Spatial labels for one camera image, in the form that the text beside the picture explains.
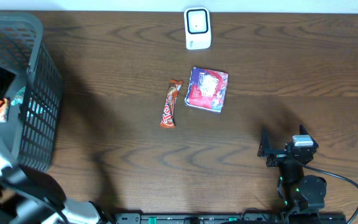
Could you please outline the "small orange snack pack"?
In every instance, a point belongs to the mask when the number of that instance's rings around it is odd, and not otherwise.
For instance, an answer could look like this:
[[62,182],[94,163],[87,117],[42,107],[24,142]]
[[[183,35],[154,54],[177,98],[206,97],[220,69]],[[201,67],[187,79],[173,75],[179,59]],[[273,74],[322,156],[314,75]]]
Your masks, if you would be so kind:
[[3,98],[0,100],[0,123],[6,123],[8,121],[9,107],[9,98]]

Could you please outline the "red purple noodle packet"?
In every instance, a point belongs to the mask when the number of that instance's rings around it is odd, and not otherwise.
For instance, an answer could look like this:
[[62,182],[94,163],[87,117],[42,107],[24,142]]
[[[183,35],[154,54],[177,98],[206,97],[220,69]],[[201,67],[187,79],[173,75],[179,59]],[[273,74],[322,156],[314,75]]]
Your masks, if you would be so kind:
[[228,78],[225,72],[193,67],[185,105],[220,113],[224,106]]

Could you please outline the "orange chocolate bar wrapper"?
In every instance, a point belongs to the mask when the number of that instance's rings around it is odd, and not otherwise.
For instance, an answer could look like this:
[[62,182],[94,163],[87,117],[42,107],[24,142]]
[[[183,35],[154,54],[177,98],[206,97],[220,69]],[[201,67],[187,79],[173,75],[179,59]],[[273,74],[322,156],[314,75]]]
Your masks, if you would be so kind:
[[174,108],[182,84],[183,82],[181,80],[170,80],[167,97],[163,108],[162,119],[160,121],[160,127],[162,128],[175,127]]

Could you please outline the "teal snack wrapper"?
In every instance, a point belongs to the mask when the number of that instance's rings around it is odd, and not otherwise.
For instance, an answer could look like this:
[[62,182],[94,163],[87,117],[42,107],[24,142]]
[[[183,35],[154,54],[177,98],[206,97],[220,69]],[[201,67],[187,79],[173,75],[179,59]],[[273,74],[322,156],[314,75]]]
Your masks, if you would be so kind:
[[26,87],[24,86],[16,93],[14,99],[11,101],[12,106],[23,104],[25,89]]

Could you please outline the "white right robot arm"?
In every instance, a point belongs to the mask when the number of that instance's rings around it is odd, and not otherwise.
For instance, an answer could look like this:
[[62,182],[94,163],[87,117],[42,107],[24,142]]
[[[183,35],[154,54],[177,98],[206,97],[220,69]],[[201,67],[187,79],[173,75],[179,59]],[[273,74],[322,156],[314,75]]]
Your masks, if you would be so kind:
[[320,223],[318,212],[324,208],[327,183],[324,178],[305,175],[304,168],[313,160],[318,143],[304,126],[283,149],[273,149],[268,131],[263,128],[257,155],[266,158],[267,167],[278,167],[277,191],[287,209],[280,213],[283,223]]

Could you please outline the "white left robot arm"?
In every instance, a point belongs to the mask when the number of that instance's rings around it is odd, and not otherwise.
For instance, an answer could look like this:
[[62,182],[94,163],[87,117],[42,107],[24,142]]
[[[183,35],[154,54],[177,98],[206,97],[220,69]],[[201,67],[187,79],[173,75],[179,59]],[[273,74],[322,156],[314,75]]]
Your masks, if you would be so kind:
[[[0,67],[0,99],[4,81],[16,75]],[[50,175],[22,166],[0,138],[0,223],[115,223],[92,202],[77,202]]]

